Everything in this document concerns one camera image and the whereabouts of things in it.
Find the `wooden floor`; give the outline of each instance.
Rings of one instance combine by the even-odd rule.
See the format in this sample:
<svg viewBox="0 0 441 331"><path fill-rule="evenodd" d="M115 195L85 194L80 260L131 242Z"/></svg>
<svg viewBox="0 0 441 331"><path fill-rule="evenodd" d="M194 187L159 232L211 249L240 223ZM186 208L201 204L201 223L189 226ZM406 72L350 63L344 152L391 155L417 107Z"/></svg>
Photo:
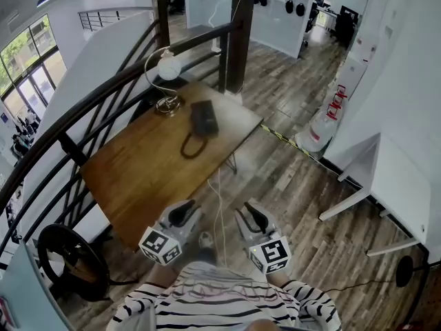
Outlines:
<svg viewBox="0 0 441 331"><path fill-rule="evenodd" d="M187 37L184 18L173 17L172 41ZM345 49L322 30L313 31L309 47L294 60L266 46L251 42L243 103L264 116L270 128L293 137L310 120L332 82ZM223 166L220 184L225 218L227 263L232 269L249 274L253 265L241 251L239 234L233 219L234 209L255 199L279 220L289 240L293 258L287 269L291 278L328 290L366 283L390 281L399 259L410 254L418 265L422 253L408 248L368 258L369 248L404 239L403 233L379 211L363 201L326 222L318 216L331 205L353 194L354 189L339 183L327 171L303 153L275 136L259 130L236 153L238 174ZM218 186L217 173L211 181ZM206 185L194 198L206 216L203 228L212 230L218 198ZM222 230L216 228L218 246ZM105 242L101 251L111 276L116 280L138 277L141 281L152 264L140 252L125 248L118 237ZM220 248L220 255L225 252ZM416 293L419 273L402 289L394 283L370 283L344 292L333 291L344 330L395 330L403 321ZM59 305L78 330L104 330L123 297L135 286L114 287L111 301L87 303L66 293Z"/></svg>

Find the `metal railing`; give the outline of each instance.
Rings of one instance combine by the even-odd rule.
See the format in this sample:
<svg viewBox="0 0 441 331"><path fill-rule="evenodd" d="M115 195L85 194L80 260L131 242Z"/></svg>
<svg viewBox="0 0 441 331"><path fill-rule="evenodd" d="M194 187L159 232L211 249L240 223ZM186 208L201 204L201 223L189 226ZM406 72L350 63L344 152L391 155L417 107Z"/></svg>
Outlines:
<svg viewBox="0 0 441 331"><path fill-rule="evenodd" d="M118 22L121 19L132 16L143 11L153 11L149 7L133 8L101 8L98 10L88 10L78 12L81 25L84 30L100 30L108 24Z"/></svg>
<svg viewBox="0 0 441 331"><path fill-rule="evenodd" d="M168 42L170 37L168 35L168 22L166 19L167 12L164 11L163 7L161 8L161 4L164 4L165 0L154 1L156 14L161 18L155 19L155 22L146 30L143 37L148 35L147 32L151 32L156 28L157 37L153 38L152 40L156 43L155 46L157 48L161 48L162 46L168 46L170 44ZM218 81L216 82L216 85L218 86L218 90L220 92L229 90L230 92L237 93L240 91L245 76L245 64L248 53L253 6L253 0L233 0L232 11L236 12L234 15L234 20L231 23L226 23L225 25L214 28L213 30L210 30L209 32L201 34L197 37L179 41L178 43L170 45L170 51L175 55L179 55L213 39L220 38L220 53L208 52L207 54L199 57L197 60L190 61L187 65L183 66L183 71L187 71L220 54L219 66L203 74L200 79L208 76L209 74L218 72ZM137 49L137 47L139 47L141 44L142 41L139 41L136 46L134 46L134 50ZM79 205L82 200L84 200L86 195L89 194L89 190L85 185L83 185L82 189L81 185L79 186L79 183L81 182L81 175L77 171L77 168L81 167L93 152L96 152L100 147L102 147L107 139L106 136L109 134L113 123L122 114L127 112L139 102L148 99L152 88L143 90L141 93L127 101L131 91L134 89L136 82L144 74L144 63L147 59L145 52L147 52L148 49L149 48L147 48L147 46L144 47L136 61L132 65L127 66L129 60L135 54L135 51L132 50L130 55L127 56L126 60L119 68L119 71L111 79L107 80L95 90L91 91L89 95L70 108L46 132L42 134L42 136L30 148L29 152L24 156L24 158L18 162L12 174L0 191L0 212L4 211L15 190L25 179L29 171L31 171L31 169L38 164L41 157L51 148L51 146L53 146L56 142L59 142L63 151L65 152L65 156L62 158L62 160L55 164L53 169L47 173L45 178L36 187L28 200L23 204L21 211L12 222L5 238L0 244L0 255L5 250L7 242L17 229L20 220L22 220L22 218L25 216L32 203L41 194L47 184L49 184L49 182L51 182L51 180L69 162L74 162L74 169L72 170L71 179L52 197L45 209L26 232L23 240L27 242L32 237L51 209L53 209L59 200L61 200L71 191L74 185L77 185L75 188L75 192L77 194L75 194L72 199L66 200L62 213L55 220L56 223L64 223L74 227L96 204L94 200L92 200L92 202L88 203L84 209L81 208L76 212L75 215L72 214L75 207ZM151 58L150 63L147 65L147 71L156 67L158 60L159 57ZM127 85L129 85L129 89L123 93L123 88ZM101 117L101 120L95 125L96 120L98 119L98 113L100 113L102 110L104 102L106 102L110 97L112 98L105 111L105 117ZM114 104L118 100L119 104L117 105L116 109L113 110ZM95 113L83 139L78 143L73 142L66 132L78 121L82 120L82 118L93 109L95 109ZM89 146L89 150L87 154L85 154L85 147L95 144L98 137L101 136L103 132L105 133L105 136L101 139L98 148L94 149L94 146Z"/></svg>

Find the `person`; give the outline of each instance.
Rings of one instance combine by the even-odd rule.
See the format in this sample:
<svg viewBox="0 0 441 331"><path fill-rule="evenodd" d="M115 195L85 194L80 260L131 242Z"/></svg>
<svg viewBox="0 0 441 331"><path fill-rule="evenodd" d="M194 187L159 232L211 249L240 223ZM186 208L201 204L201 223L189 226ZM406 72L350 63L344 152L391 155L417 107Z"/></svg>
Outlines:
<svg viewBox="0 0 441 331"><path fill-rule="evenodd" d="M31 109L28 109L28 115L26 115L26 119L28 120L29 125L34 130L34 132L37 132L37 129L39 128L39 123L37 121L37 116Z"/></svg>
<svg viewBox="0 0 441 331"><path fill-rule="evenodd" d="M13 146L17 153L19 153L21 156L24 156L26 153L28 153L29 147L22 139L20 139L19 135L15 134L14 136L12 136L12 139L14 140Z"/></svg>
<svg viewBox="0 0 441 331"><path fill-rule="evenodd" d="M213 238L199 237L195 262L176 275L156 264L147 281L129 293L107 331L342 330L331 298L277 271L257 282L216 267Z"/></svg>

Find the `striped shirt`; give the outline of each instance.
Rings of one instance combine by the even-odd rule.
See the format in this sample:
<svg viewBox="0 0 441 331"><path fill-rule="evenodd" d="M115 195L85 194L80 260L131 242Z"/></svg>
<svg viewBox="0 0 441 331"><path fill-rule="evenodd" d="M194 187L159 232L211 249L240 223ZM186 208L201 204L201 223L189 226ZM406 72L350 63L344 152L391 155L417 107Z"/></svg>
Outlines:
<svg viewBox="0 0 441 331"><path fill-rule="evenodd" d="M242 325L258 319L281 328L342 329L334 302L305 283L277 288L194 262L167 289L146 283L127 295L107 330L244 330Z"/></svg>

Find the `lamp shade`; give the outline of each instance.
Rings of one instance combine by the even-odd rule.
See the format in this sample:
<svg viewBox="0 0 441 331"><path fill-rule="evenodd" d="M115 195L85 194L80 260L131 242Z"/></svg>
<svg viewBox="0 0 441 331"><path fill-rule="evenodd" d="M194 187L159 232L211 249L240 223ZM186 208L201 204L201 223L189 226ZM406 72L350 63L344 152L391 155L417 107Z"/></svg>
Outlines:
<svg viewBox="0 0 441 331"><path fill-rule="evenodd" d="M45 3L47 3L49 0L39 0L39 2L37 3L37 7L39 8L41 5L44 5Z"/></svg>

